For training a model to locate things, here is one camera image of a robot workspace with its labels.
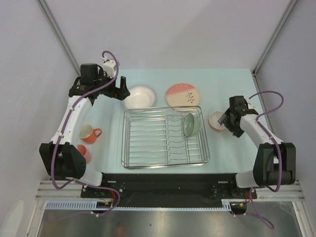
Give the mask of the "white orange ceramic bowl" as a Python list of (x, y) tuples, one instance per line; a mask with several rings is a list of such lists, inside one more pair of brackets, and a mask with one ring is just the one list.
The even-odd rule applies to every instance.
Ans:
[(212, 128), (214, 128), (215, 130), (221, 131), (221, 130), (225, 130), (225, 126), (224, 125), (220, 125), (220, 123), (218, 122), (218, 119), (224, 114), (223, 111), (214, 111), (209, 115), (208, 121), (209, 124)]

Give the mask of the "white scalloped plate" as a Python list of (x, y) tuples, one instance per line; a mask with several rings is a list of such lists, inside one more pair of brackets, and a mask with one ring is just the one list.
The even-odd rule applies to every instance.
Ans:
[(138, 85), (132, 87), (129, 91), (130, 95), (122, 101), (125, 110), (137, 113), (156, 106), (157, 94), (151, 87)]

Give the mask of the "green ceramic bowl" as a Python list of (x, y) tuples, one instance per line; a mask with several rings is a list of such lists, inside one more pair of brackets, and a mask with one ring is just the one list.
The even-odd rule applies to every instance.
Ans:
[(183, 132), (186, 137), (195, 136), (201, 129), (199, 118), (194, 114), (187, 114), (183, 123)]

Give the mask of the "pink cream floral plate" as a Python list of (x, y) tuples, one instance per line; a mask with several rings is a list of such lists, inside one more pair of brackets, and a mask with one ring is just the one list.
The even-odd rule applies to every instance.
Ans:
[(193, 85), (179, 83), (167, 90), (165, 99), (172, 109), (176, 111), (188, 111), (200, 104), (201, 95)]

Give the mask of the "metal wire dish rack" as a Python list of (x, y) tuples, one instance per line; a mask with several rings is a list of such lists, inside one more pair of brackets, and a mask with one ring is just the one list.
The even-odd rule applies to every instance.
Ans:
[[(196, 115), (201, 129), (186, 137), (187, 114)], [(121, 164), (126, 169), (201, 166), (210, 161), (203, 114), (200, 106), (188, 111), (171, 107), (126, 110), (123, 117)]]

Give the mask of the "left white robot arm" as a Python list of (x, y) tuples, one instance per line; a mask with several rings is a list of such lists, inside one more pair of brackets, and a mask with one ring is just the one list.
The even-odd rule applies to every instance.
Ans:
[(85, 117), (99, 95), (124, 100), (130, 95), (126, 78), (120, 78), (116, 87), (118, 66), (115, 60), (106, 59), (103, 65), (82, 64), (80, 76), (69, 90), (68, 104), (57, 132), (50, 142), (42, 143), (39, 153), (51, 179), (68, 179), (92, 185), (92, 192), (102, 198), (108, 194), (109, 185), (102, 181), (102, 173), (96, 171), (79, 150), (79, 133)]

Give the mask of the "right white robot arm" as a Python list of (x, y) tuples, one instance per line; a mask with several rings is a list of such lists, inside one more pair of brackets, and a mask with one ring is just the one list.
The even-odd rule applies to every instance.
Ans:
[(259, 121), (255, 107), (243, 96), (229, 98), (229, 107), (218, 119), (233, 136), (247, 134), (257, 147), (253, 168), (237, 173), (236, 181), (228, 185), (228, 193), (239, 198), (246, 188), (267, 187), (278, 192), (282, 185), (292, 185), (296, 180), (296, 147), (276, 137)]

